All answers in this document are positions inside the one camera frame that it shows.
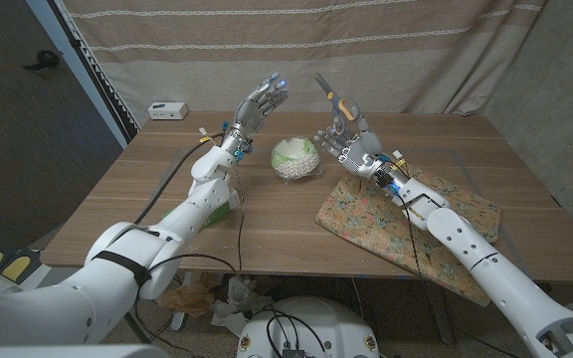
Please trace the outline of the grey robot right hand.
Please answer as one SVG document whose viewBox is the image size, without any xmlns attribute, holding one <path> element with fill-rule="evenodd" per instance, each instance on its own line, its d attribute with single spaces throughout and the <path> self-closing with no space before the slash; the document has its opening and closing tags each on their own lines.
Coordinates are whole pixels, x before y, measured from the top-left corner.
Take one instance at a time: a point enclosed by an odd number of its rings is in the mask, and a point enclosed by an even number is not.
<svg viewBox="0 0 573 358">
<path fill-rule="evenodd" d="M 380 158 L 381 141 L 370 129 L 366 119 L 357 120 L 359 132 L 353 133 L 344 122 L 344 132 L 339 134 L 333 126 L 319 130 L 313 140 L 324 150 L 334 156 L 350 173 L 374 180 L 384 188 L 395 179 L 395 170 Z"/>
</svg>

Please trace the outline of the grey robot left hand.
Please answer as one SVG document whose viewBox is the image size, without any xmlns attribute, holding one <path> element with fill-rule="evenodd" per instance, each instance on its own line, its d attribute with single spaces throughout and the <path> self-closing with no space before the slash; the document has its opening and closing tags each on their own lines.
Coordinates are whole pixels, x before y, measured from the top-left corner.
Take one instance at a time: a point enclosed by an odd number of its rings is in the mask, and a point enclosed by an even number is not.
<svg viewBox="0 0 573 358">
<path fill-rule="evenodd" d="M 238 105 L 221 148 L 232 155 L 243 151 L 251 137 L 262 129 L 266 118 L 287 98 L 286 81 L 279 72 L 270 74 Z"/>
</svg>

